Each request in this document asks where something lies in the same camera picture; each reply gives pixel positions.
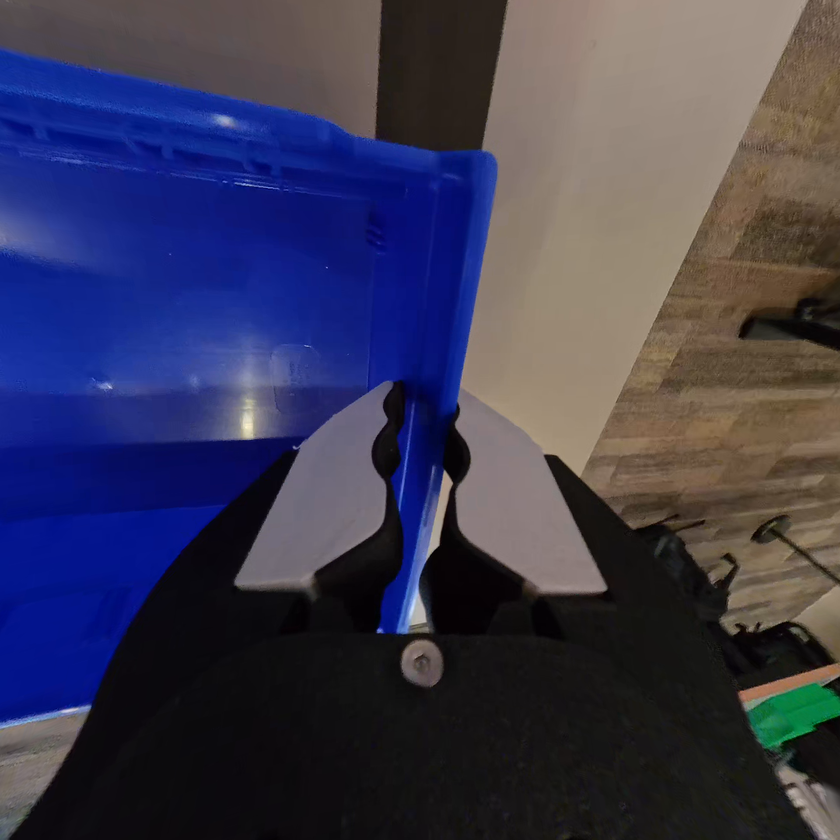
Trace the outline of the grey desk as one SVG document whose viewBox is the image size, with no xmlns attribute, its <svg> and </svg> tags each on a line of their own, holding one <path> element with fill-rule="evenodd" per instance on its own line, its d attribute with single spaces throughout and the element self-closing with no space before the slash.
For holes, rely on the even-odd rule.
<svg viewBox="0 0 840 840">
<path fill-rule="evenodd" d="M 803 2 L 2 2 L 2 50 L 485 151 L 459 389 L 583 467 Z"/>
</svg>

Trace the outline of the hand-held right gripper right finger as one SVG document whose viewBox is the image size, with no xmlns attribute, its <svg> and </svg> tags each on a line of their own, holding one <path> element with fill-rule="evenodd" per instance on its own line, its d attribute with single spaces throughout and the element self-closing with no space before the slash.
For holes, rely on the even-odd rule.
<svg viewBox="0 0 840 840">
<path fill-rule="evenodd" d="M 556 631 L 552 611 L 608 613 L 608 587 L 541 447 L 467 391 L 444 450 L 431 552 L 433 631 Z"/>
</svg>

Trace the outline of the blue plastic bin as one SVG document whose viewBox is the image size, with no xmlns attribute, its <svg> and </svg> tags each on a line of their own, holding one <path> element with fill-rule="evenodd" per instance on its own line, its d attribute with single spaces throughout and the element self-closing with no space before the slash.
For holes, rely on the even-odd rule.
<svg viewBox="0 0 840 840">
<path fill-rule="evenodd" d="M 1 147 L 2 726 L 89 707 L 179 552 L 387 381 L 407 630 L 494 157 L 6 50 Z"/>
</svg>

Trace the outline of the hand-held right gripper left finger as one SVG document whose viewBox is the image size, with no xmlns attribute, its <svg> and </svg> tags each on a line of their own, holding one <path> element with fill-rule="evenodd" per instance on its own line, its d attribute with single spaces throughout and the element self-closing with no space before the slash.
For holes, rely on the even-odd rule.
<svg viewBox="0 0 840 840">
<path fill-rule="evenodd" d="M 403 565 L 393 478 L 404 417 L 404 385 L 387 381 L 301 444 L 236 576 L 240 591 L 336 602 L 353 628 L 380 628 Z"/>
</svg>

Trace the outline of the green plastic object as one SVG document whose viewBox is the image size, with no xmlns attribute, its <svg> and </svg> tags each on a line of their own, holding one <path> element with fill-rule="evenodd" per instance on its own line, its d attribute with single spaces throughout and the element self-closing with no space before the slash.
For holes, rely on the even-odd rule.
<svg viewBox="0 0 840 840">
<path fill-rule="evenodd" d="M 838 718 L 839 696 L 830 688 L 811 684 L 763 700 L 747 716 L 760 745 L 773 751 Z"/>
</svg>

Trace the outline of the black chair base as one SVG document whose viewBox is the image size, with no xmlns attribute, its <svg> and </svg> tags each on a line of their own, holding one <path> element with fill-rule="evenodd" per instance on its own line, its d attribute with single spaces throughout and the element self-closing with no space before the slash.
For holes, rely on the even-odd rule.
<svg viewBox="0 0 840 840">
<path fill-rule="evenodd" d="M 838 352 L 838 299 L 804 298 L 791 311 L 757 311 L 745 319 L 738 338 L 747 341 L 803 341 Z"/>
</svg>

